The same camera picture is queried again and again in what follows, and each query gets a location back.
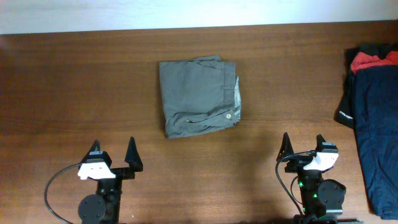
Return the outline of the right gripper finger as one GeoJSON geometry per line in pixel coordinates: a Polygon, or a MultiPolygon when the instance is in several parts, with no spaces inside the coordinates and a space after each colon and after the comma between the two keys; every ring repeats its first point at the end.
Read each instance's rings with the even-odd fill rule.
{"type": "Polygon", "coordinates": [[[317,135],[317,146],[315,148],[316,151],[323,151],[326,148],[326,140],[323,138],[321,134],[317,135]]]}
{"type": "Polygon", "coordinates": [[[291,156],[294,154],[294,150],[287,132],[284,133],[282,138],[282,145],[280,147],[280,151],[277,155],[276,161],[279,161],[287,156],[291,156]]]}

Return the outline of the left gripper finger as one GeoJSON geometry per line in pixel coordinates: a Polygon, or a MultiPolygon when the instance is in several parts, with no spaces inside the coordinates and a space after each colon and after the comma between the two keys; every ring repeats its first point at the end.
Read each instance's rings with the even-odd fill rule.
{"type": "Polygon", "coordinates": [[[98,140],[95,140],[88,152],[85,154],[81,162],[86,162],[88,159],[88,156],[90,155],[91,152],[99,151],[100,150],[100,142],[98,140]]]}
{"type": "Polygon", "coordinates": [[[130,137],[124,161],[129,164],[129,167],[134,172],[142,172],[144,169],[141,157],[137,151],[135,139],[133,137],[130,137]]]}

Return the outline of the grey shorts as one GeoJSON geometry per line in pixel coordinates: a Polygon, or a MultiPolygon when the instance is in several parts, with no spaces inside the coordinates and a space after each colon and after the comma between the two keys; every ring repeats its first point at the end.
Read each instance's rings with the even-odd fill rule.
{"type": "Polygon", "coordinates": [[[236,64],[218,55],[159,63],[160,90],[169,139],[232,128],[241,120],[236,64]]]}

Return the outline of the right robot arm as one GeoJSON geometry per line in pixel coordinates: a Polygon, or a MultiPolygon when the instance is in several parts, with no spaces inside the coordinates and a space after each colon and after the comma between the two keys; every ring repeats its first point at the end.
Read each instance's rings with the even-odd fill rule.
{"type": "Polygon", "coordinates": [[[294,152],[289,135],[284,133],[275,165],[276,177],[289,198],[298,209],[293,217],[298,224],[337,223],[343,213],[346,187],[333,179],[324,179],[322,174],[335,165],[339,156],[338,148],[327,142],[322,135],[316,137],[314,150],[294,152]],[[279,165],[285,163],[285,172],[296,174],[301,202],[284,184],[279,174],[279,165]]]}

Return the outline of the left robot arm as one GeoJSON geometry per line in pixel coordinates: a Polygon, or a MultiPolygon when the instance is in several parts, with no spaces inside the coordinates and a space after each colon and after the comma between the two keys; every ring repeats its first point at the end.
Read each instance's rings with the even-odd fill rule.
{"type": "Polygon", "coordinates": [[[118,223],[122,186],[124,180],[135,178],[136,172],[143,171],[143,163],[137,151],[136,142],[130,138],[124,161],[127,167],[112,168],[112,160],[95,141],[81,160],[78,176],[81,180],[96,181],[94,194],[86,196],[78,206],[82,224],[118,223]]]}

